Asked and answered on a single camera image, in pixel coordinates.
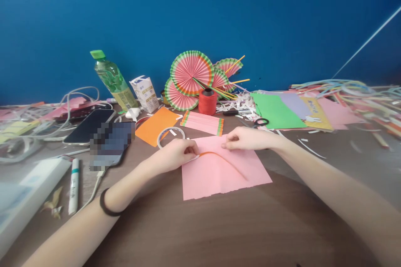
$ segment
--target scissor handle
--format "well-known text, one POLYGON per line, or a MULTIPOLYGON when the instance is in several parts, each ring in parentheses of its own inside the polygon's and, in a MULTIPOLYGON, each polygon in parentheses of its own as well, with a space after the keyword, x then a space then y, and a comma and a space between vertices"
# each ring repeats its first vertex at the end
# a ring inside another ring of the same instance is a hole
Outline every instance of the scissor handle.
POLYGON ((269 124, 269 120, 267 120, 265 118, 260 118, 260 119, 257 119, 255 121, 255 127, 264 126, 264 125, 267 125, 267 124, 269 124))

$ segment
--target plastic bottle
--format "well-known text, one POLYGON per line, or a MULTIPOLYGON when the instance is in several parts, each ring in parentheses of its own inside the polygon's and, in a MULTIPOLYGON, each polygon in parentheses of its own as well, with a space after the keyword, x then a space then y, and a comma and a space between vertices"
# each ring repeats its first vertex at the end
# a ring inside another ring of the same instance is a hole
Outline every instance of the plastic bottle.
POLYGON ((92 57, 96 60, 95 71, 103 81, 110 93, 116 98, 117 103, 124 111, 138 107, 124 77, 122 77, 117 65, 106 59, 102 50, 91 51, 92 57))

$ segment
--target white marker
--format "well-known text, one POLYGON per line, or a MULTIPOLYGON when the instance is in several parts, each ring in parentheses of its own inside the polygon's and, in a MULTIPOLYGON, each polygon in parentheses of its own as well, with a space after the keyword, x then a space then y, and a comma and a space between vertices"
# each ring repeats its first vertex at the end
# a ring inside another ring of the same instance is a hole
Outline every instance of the white marker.
POLYGON ((79 159, 73 159, 71 168, 70 202, 68 215, 74 215, 78 209, 78 183, 79 183, 79 159))

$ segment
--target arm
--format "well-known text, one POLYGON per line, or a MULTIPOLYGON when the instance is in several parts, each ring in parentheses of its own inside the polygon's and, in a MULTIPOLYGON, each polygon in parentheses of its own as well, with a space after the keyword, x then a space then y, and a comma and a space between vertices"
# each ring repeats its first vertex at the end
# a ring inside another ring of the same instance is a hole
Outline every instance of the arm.
POLYGON ((379 194, 274 133, 237 127, 222 147, 275 151, 362 237, 383 265, 400 266, 401 215, 379 194))
MULTIPOLYGON (((198 154, 195 141, 171 141, 107 191, 104 198, 106 207, 113 212, 124 210, 151 178, 177 169, 198 154)), ((24 267, 54 266, 55 262, 59 267, 84 265, 118 218, 106 215, 99 205, 99 198, 96 198, 47 239, 24 267)))

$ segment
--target paper fan decoration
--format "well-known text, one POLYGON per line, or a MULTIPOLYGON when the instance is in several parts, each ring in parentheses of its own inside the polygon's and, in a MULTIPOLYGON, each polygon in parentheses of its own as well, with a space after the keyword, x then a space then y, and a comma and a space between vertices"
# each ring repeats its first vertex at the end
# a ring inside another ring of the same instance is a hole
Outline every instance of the paper fan decoration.
MULTIPOLYGON (((226 72, 228 69, 231 68, 231 66, 233 64, 235 64, 237 62, 237 59, 235 58, 225 58, 223 60, 219 60, 218 62, 216 62, 213 67, 215 68, 220 68, 221 70, 223 70, 224 72, 226 72)), ((233 74, 235 74, 239 69, 241 69, 243 66, 243 64, 241 62, 239 62, 238 64, 236 64, 234 67, 232 67, 230 69, 230 71, 228 71, 226 73, 227 77, 230 78, 233 74)))
POLYGON ((180 93, 180 91, 175 87, 171 77, 166 82, 164 93, 168 103, 179 111, 190 111, 194 109, 199 102, 199 99, 196 97, 189 97, 180 93))
MULTIPOLYGON (((237 59, 235 58, 225 58, 223 60, 219 60, 216 62, 213 67, 215 69, 221 69, 224 71, 224 73, 227 75, 227 77, 231 77, 234 75, 239 69, 242 68, 243 64, 241 62, 238 62, 234 67, 231 68, 233 64, 237 62, 237 59)), ((225 92, 231 93, 232 91, 235 90, 235 86, 231 84, 227 84, 221 87, 221 89, 225 92)))
POLYGON ((215 68, 212 87, 221 87, 229 84, 227 75, 223 70, 215 68))
POLYGON ((209 58, 200 51, 186 51, 173 61, 170 75, 177 90, 186 96, 196 96, 203 90, 196 80, 210 86, 214 68, 209 58))

